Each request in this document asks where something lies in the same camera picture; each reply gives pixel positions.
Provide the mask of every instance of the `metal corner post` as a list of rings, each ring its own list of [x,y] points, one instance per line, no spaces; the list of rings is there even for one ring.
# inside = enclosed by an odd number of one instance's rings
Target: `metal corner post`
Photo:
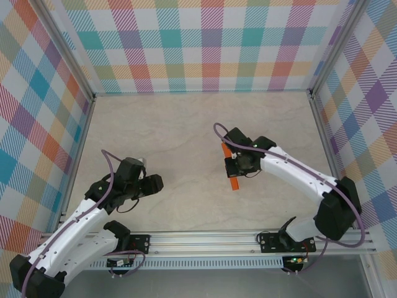
[[[65,193],[63,194],[62,206],[61,206],[61,208],[59,208],[58,212],[56,213],[55,220],[51,226],[51,232],[54,232],[58,228],[58,224],[60,222],[62,213],[66,212],[66,210],[68,209],[70,197],[72,195],[72,190],[73,190],[73,186],[74,186],[74,181],[76,180],[77,170],[79,168],[79,164],[80,164],[80,160],[81,160],[81,155],[83,154],[84,144],[87,139],[89,126],[90,126],[91,119],[92,119],[92,114],[94,113],[94,108],[95,108],[95,102],[90,102],[89,111],[87,114],[87,120],[84,125],[83,133],[81,135],[81,139],[80,139],[80,142],[78,145],[76,156],[74,158],[74,162],[73,162],[73,165],[72,165],[72,168],[70,171],[69,181],[66,186]]]
[[[79,64],[72,54],[69,45],[63,38],[63,35],[58,28],[57,24],[53,20],[50,11],[42,0],[29,0],[30,5],[35,10],[39,19],[42,21],[44,27],[46,28],[51,40],[56,45],[59,53],[69,67],[72,75],[76,78],[76,81],[80,85],[80,88],[84,95],[92,102],[94,101],[94,91],[91,89],[86,76],[81,70]]]
[[[371,2],[371,0],[357,0],[356,1],[355,6],[353,7],[353,10],[350,13],[348,20],[346,21],[345,25],[343,26],[343,28],[336,40],[335,45],[333,46],[327,60],[325,61],[323,68],[320,71],[320,74],[318,75],[316,82],[314,83],[313,89],[311,90],[313,99],[315,99],[318,91],[321,89],[321,87],[326,82],[329,74],[331,73],[332,69],[334,68],[334,65],[335,65],[337,59],[339,58],[339,55],[345,49],[345,46],[347,45],[350,37],[353,34],[355,26],[359,23],[360,18],[362,17],[363,13],[367,9],[370,2]]]

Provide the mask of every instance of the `plaid wall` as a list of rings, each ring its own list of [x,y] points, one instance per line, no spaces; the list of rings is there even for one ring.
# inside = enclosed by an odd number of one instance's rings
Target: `plaid wall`
[[[318,75],[319,75],[320,71],[323,69],[324,63],[327,61],[328,56],[329,56],[332,48],[334,47],[334,44],[335,44],[336,40],[338,39],[339,34],[340,34],[343,26],[345,26],[347,20],[349,19],[350,13],[352,12],[352,10],[354,8],[354,4],[356,2],[357,2],[357,0],[349,0],[349,3],[347,4],[341,19],[339,20],[339,23],[336,26],[336,29],[335,29],[331,39],[329,40],[329,42],[327,44],[327,47],[326,47],[326,49],[325,49],[325,51],[324,51],[324,53],[323,53],[323,55],[321,57],[321,60],[318,63],[318,66],[317,66],[316,71],[314,72],[314,75],[313,75],[313,77],[312,77],[312,79],[310,81],[308,89],[312,89],[313,88],[313,86],[314,86],[314,84],[315,84],[315,82],[316,82],[316,80],[318,78]]]
[[[347,2],[62,0],[73,24],[66,29],[51,1],[76,59],[89,79],[93,65],[106,93],[307,89],[313,57]]]
[[[372,0],[318,104],[342,174],[397,291],[397,0]]]
[[[27,0],[0,2],[0,297],[61,207],[89,103]]]

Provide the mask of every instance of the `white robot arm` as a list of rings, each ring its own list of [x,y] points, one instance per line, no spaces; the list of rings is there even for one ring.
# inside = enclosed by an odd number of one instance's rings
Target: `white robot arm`
[[[101,256],[131,250],[130,230],[115,220],[105,224],[84,244],[78,246],[78,243],[125,200],[138,200],[159,192],[163,180],[157,174],[146,176],[144,160],[126,158],[114,173],[112,188],[102,201],[110,186],[106,181],[109,177],[108,174],[90,187],[71,217],[45,243],[27,257],[17,255],[10,262],[12,282],[17,290],[22,292],[23,283],[28,279],[26,297],[59,298],[65,286]]]
[[[361,213],[357,190],[351,179],[344,177],[338,180],[319,173],[285,153],[272,140],[259,137],[252,141],[238,128],[221,138],[232,152],[232,157],[225,158],[229,178],[263,170],[296,187],[318,206],[315,214],[301,219],[292,218],[280,229],[279,241],[287,251],[294,243],[318,235],[337,241],[353,224],[355,214],[334,188],[346,195]]]

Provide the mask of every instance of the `orange block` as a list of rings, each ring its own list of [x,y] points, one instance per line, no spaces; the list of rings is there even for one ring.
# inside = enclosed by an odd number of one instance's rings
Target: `orange block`
[[[225,154],[225,158],[231,157],[231,151],[225,145],[225,143],[222,143],[222,150],[223,150],[223,154]],[[237,177],[232,177],[232,178],[229,178],[229,179],[230,179],[231,189],[234,190],[234,191],[239,190],[240,187],[238,185]]]

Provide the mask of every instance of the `purple cable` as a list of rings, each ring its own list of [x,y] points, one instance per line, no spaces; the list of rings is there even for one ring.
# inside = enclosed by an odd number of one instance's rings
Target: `purple cable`
[[[272,156],[276,156],[277,158],[280,158],[281,160],[287,160],[287,158],[286,158],[285,156],[280,155],[280,154],[275,153],[275,152],[271,152],[271,151],[269,151],[269,150],[260,149],[260,148],[254,148],[254,147],[247,147],[247,146],[242,146],[242,145],[235,144],[235,143],[233,143],[233,142],[227,140],[225,137],[222,137],[222,135],[221,135],[221,134],[219,133],[219,131],[216,129],[217,126],[221,127],[226,133],[229,132],[228,129],[227,129],[224,125],[222,125],[222,124],[220,124],[220,123],[218,123],[218,122],[215,122],[215,123],[213,124],[213,130],[214,130],[215,134],[216,134],[222,141],[224,141],[225,143],[227,143],[227,144],[229,144],[229,145],[231,145],[231,146],[234,146],[234,147],[240,148],[240,149],[244,149],[244,150],[251,150],[251,151],[262,152],[262,153],[265,153],[265,154],[269,154],[269,155],[272,155]],[[328,242],[337,243],[337,244],[339,244],[340,246],[344,246],[344,247],[348,247],[348,248],[356,248],[356,247],[359,247],[360,245],[362,245],[362,244],[364,243],[364,241],[365,241],[365,229],[364,229],[364,224],[363,224],[363,222],[362,222],[362,219],[361,219],[361,217],[360,217],[360,214],[357,212],[357,209],[354,207],[353,203],[351,203],[351,201],[346,197],[346,195],[345,195],[341,190],[339,190],[337,187],[333,186],[333,185],[332,185],[331,183],[329,183],[328,181],[325,181],[321,176],[319,176],[319,175],[317,175],[316,173],[312,172],[311,170],[305,168],[305,167],[302,166],[301,164],[299,164],[299,163],[297,163],[297,162],[295,162],[295,161],[293,161],[293,160],[288,160],[288,162],[291,163],[291,164],[293,164],[293,165],[296,166],[297,168],[300,168],[302,171],[308,173],[308,174],[311,175],[312,177],[314,177],[314,178],[316,178],[317,180],[323,182],[325,185],[329,186],[331,189],[333,189],[334,191],[336,191],[336,192],[346,201],[347,205],[349,205],[349,207],[352,209],[352,212],[353,212],[354,215],[355,215],[355,218],[356,218],[356,220],[357,220],[357,223],[358,223],[359,228],[360,228],[360,231],[361,231],[360,240],[359,240],[357,243],[354,243],[354,244],[346,244],[346,243],[343,243],[343,242],[330,240],[330,239],[324,238],[324,237],[317,237],[318,239],[323,240],[323,241],[326,242],[325,245],[324,245],[324,249],[323,249],[323,251],[321,252],[321,254],[319,255],[319,257],[318,257],[317,260],[319,260],[320,258],[322,258],[323,255],[325,254],[325,251],[326,251]],[[313,263],[311,266],[307,267],[306,269],[304,269],[304,270],[302,270],[302,271],[306,271],[306,270],[308,270],[309,268],[312,268],[313,265],[314,265],[314,263]]]
[[[93,205],[90,209],[88,209],[87,211],[83,212],[82,214],[80,214],[79,216],[76,217],[76,221],[72,220],[70,222],[68,222],[66,225],[61,227],[61,230],[59,231],[59,233],[54,235],[54,238],[52,238],[52,240],[50,242],[48,242],[48,244],[46,245],[46,247],[44,248],[44,250],[42,251],[42,253],[40,255],[44,256],[46,252],[48,252],[50,250],[50,247],[52,246],[52,244],[54,244],[56,242],[56,240],[70,227],[72,226],[72,224],[74,224],[75,222],[78,222],[82,217],[86,216],[88,213],[90,213],[91,211],[93,211],[96,207],[99,206],[100,203],[103,202],[104,199],[106,199],[107,195],[110,193],[110,191],[112,190],[112,186],[113,186],[113,181],[114,181],[114,173],[113,173],[113,166],[112,163],[110,162],[109,156],[115,158],[116,160],[121,161],[120,158],[117,158],[116,156],[114,156],[113,154],[109,153],[106,150],[101,150],[102,154],[105,156],[107,164],[109,165],[109,170],[110,170],[110,182],[109,182],[109,187],[107,188],[105,194],[101,197],[101,199],[95,204]],[[27,283],[28,280],[30,279],[30,276],[33,273],[33,270],[36,268],[37,264],[40,262],[41,258],[37,257],[37,259],[32,263],[32,266],[30,267],[29,271],[26,274],[26,277],[24,279],[24,283],[22,285],[22,298],[26,297],[26,289],[27,289]]]
[[[111,267],[110,269],[110,273],[112,273],[113,276],[118,276],[119,278],[123,278],[125,276],[129,276],[135,272],[138,271],[139,268],[141,268],[143,266],[143,263],[145,262],[146,256],[145,254],[140,251],[140,250],[125,250],[125,251],[117,251],[117,252],[113,252],[113,253],[107,253],[105,256],[114,256],[114,255],[127,255],[127,254],[132,254],[132,253],[136,253],[138,255],[141,255],[143,257],[142,262],[134,269],[129,270],[129,272],[123,274],[123,275],[119,275],[119,274],[115,274],[113,272],[113,267]]]

